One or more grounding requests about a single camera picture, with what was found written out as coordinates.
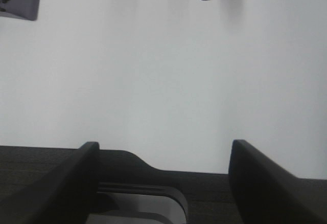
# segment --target white wall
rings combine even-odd
[[[41,0],[0,18],[0,144],[226,173],[247,139],[327,178],[327,0]]]

